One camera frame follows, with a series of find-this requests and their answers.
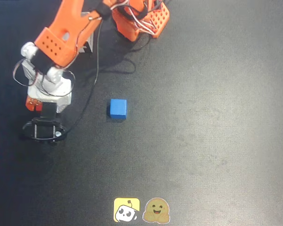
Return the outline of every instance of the blue block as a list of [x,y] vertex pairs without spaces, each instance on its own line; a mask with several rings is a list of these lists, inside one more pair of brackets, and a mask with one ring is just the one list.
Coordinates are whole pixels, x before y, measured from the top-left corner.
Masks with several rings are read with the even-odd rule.
[[111,99],[110,117],[112,119],[126,119],[127,100]]

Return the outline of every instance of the robot face logo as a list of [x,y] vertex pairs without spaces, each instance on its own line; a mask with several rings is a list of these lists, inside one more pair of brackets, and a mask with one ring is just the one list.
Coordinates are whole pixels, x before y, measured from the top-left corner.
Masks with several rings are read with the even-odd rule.
[[140,201],[136,198],[117,198],[114,200],[114,221],[131,222],[137,219]]
[[130,222],[132,220],[136,220],[136,210],[129,206],[120,206],[117,210],[115,218],[118,220],[118,222]]

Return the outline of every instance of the hugging face logo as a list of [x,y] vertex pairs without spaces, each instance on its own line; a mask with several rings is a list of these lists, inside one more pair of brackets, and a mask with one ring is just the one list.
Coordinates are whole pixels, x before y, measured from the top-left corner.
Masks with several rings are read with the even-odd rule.
[[142,219],[148,223],[167,224],[170,222],[169,204],[161,198],[148,201]]
[[114,200],[114,221],[130,222],[137,219],[140,201],[136,198],[117,198]]

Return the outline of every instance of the orange bracket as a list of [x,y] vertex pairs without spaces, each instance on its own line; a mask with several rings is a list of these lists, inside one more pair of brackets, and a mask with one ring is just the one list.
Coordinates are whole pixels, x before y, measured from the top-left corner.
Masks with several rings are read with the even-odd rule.
[[[150,11],[154,7],[154,1],[156,0],[149,0],[148,1],[148,11]],[[142,11],[143,7],[138,5],[138,8],[135,6],[136,2],[142,3],[140,0],[131,0],[130,5],[136,8],[138,11]],[[134,21],[128,20],[123,14],[121,14],[117,9],[113,10],[112,16],[114,21],[117,24],[117,30],[122,33],[127,39],[130,41],[136,41],[139,32],[144,32],[144,30],[139,29],[136,27]],[[154,33],[153,37],[158,38],[162,31],[164,30],[166,24],[170,19],[170,12],[167,9],[166,5],[162,2],[160,9],[154,10],[148,13],[144,18],[143,21],[152,24],[152,26],[147,26],[151,29]]]
[[[103,0],[109,7],[116,2]],[[84,0],[63,0],[51,26],[45,27],[35,41],[35,45],[61,67],[73,61],[77,51],[100,24],[96,11],[81,17],[83,3]]]

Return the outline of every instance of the brown blob character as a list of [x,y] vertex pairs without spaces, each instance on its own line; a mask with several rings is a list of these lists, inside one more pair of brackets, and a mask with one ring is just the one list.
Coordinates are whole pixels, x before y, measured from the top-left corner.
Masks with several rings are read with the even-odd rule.
[[161,198],[148,201],[142,219],[148,223],[167,224],[170,222],[170,208],[168,203]]

